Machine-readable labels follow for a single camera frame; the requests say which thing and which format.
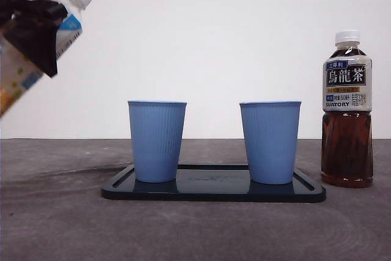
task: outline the bottle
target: bottle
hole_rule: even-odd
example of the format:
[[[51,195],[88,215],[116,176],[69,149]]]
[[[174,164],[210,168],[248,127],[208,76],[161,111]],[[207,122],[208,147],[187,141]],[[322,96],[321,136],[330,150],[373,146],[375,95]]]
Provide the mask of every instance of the bottle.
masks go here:
[[[322,180],[346,188],[372,184],[372,60],[359,31],[337,33],[337,50],[323,65]]]
[[[69,46],[81,35],[81,10],[91,0],[50,0],[65,6],[68,15],[62,20],[56,33],[55,52],[58,59]],[[18,50],[6,37],[8,28],[15,20],[9,21],[0,29],[0,68],[1,68],[1,105],[2,116],[26,91],[43,75],[43,71],[27,58],[28,54]]]
[[[85,10],[91,0],[52,0],[61,3],[68,11],[56,36],[56,57],[59,58],[65,50],[81,35],[81,10]]]

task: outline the white wall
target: white wall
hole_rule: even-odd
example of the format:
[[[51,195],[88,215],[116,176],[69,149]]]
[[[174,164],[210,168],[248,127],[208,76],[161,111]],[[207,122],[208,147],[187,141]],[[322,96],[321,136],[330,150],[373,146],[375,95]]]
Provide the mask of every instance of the white wall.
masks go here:
[[[373,135],[391,138],[391,0],[93,0],[84,33],[3,118],[3,138],[128,138],[127,100],[187,101],[185,138],[242,138],[238,103],[302,100],[321,136],[321,68],[358,28]]]

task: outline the tray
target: tray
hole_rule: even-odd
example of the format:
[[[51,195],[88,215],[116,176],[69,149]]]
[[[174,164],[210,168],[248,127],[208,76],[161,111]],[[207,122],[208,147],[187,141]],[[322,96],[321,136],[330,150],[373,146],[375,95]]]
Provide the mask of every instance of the tray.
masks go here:
[[[326,190],[297,169],[291,183],[264,185],[250,180],[248,165],[179,164],[175,180],[144,183],[130,165],[102,186],[101,195],[113,200],[315,203],[326,199]]]

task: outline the bottle label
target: bottle label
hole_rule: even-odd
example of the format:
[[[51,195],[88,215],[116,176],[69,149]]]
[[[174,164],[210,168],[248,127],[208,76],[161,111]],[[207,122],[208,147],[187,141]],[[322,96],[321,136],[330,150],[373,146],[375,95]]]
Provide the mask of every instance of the bottle label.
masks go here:
[[[371,111],[371,61],[326,62],[323,72],[325,111]]]
[[[57,31],[56,57],[59,58],[81,35],[81,33],[81,23],[74,15],[70,15],[64,19]]]

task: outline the ribbed cup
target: ribbed cup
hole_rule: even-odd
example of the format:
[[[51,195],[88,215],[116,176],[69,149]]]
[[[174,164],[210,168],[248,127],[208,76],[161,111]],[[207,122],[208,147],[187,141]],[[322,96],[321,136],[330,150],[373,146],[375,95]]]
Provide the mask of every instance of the ribbed cup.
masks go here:
[[[161,183],[177,174],[185,102],[129,101],[136,178]]]
[[[240,103],[250,178],[280,185],[292,181],[300,101]]]

